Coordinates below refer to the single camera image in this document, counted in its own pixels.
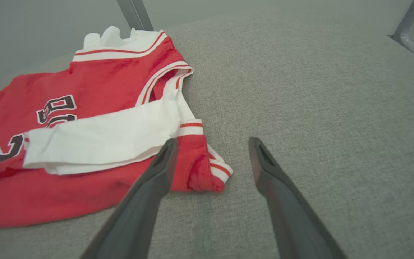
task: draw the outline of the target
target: white sleeve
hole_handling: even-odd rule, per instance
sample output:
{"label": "white sleeve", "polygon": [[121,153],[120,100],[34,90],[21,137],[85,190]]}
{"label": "white sleeve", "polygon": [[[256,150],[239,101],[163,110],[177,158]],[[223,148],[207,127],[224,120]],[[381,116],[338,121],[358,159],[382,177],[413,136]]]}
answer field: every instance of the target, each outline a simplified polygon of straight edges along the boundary
{"label": "white sleeve", "polygon": [[177,102],[177,106],[179,109],[181,122],[196,119],[191,109],[189,108],[188,104],[186,103],[186,100],[184,99],[183,92],[182,92],[183,79],[185,77],[192,75],[193,73],[194,73],[194,70],[192,67],[178,69],[177,73],[171,79],[167,81],[164,87],[163,96],[167,95],[170,92],[179,90],[179,94],[176,97],[176,102]]}
{"label": "white sleeve", "polygon": [[135,108],[29,131],[23,166],[65,175],[143,161],[177,136],[179,92]]}

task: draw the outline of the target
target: jersey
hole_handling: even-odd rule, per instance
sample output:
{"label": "jersey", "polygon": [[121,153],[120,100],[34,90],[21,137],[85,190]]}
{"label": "jersey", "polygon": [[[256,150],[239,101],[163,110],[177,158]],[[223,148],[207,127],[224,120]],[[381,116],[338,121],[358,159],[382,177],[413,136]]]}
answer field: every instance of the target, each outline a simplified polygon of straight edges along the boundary
{"label": "jersey", "polygon": [[110,27],[68,69],[16,77],[0,91],[0,227],[117,205],[170,137],[171,189],[222,192],[232,169],[183,98],[192,73],[164,31]]}

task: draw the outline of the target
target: gray wall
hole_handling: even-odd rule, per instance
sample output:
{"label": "gray wall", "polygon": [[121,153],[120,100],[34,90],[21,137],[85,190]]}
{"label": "gray wall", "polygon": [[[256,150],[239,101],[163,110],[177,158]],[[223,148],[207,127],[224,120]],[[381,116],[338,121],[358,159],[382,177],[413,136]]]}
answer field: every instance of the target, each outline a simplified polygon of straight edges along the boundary
{"label": "gray wall", "polygon": [[116,0],[0,0],[0,89],[9,75],[82,49],[87,33],[110,25],[129,36]]}

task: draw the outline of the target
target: red stripe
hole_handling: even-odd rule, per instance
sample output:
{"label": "red stripe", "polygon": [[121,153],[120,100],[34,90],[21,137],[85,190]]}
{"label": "red stripe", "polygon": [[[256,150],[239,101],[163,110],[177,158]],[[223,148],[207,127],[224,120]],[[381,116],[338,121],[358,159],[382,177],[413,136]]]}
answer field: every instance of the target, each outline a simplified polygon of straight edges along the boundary
{"label": "red stripe", "polygon": [[179,85],[180,79],[181,79],[182,77],[184,77],[185,75],[188,75],[190,72],[191,72],[191,69],[188,69],[188,72],[186,72],[184,75],[182,75],[181,77],[179,77],[179,78],[177,79],[177,86],[175,87],[175,89],[178,89],[178,85]]}
{"label": "red stripe", "polygon": [[156,42],[161,38],[161,36],[163,34],[164,34],[164,32],[162,32],[161,34],[159,34],[159,36],[157,37],[156,41],[151,45],[151,47],[149,49],[147,49],[147,50],[144,50],[144,51],[130,51],[130,50],[123,50],[123,49],[99,49],[99,50],[92,50],[92,51],[88,51],[88,52],[76,53],[75,56],[87,55],[87,54],[93,54],[93,53],[99,53],[99,52],[125,52],[125,53],[140,54],[140,53],[144,53],[146,51],[149,51],[156,44]]}
{"label": "red stripe", "polygon": [[153,82],[154,82],[154,80],[156,80],[156,78],[158,78],[159,76],[161,76],[161,75],[163,75],[164,73],[166,73],[167,71],[169,71],[169,70],[171,70],[171,69],[174,69],[175,67],[179,67],[179,66],[189,66],[188,64],[184,64],[184,65],[178,65],[178,66],[174,66],[174,67],[171,67],[171,68],[168,68],[168,69],[166,69],[166,70],[164,70],[163,72],[161,72],[161,74],[159,74],[159,75],[157,75],[152,81],[151,81],[151,84],[149,84],[149,87],[148,87],[148,89],[146,89],[146,92],[145,92],[145,95],[143,96],[143,101],[142,101],[142,104],[145,104],[145,102],[146,102],[146,95],[148,95],[148,91],[150,90],[150,89],[152,89],[152,85],[153,85]]}
{"label": "red stripe", "polygon": [[185,123],[185,124],[180,125],[180,128],[184,128],[184,127],[202,127],[202,123],[193,122],[193,123]]}
{"label": "red stripe", "polygon": [[225,167],[220,166],[218,164],[212,164],[212,163],[210,163],[210,166],[222,170],[223,172],[225,172],[228,175],[228,177],[231,177],[231,173]]}

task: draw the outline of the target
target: gray fabric surface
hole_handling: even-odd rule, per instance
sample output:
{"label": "gray fabric surface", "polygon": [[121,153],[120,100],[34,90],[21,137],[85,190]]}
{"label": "gray fabric surface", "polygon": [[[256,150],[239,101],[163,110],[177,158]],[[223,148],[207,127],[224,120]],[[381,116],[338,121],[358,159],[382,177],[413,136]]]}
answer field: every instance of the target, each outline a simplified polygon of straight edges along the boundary
{"label": "gray fabric surface", "polygon": [[[222,194],[170,194],[149,258],[276,258],[248,137],[258,136],[351,259],[414,258],[414,56],[329,10],[166,30],[184,95],[235,170]],[[111,210],[0,230],[0,258],[77,258]]]}

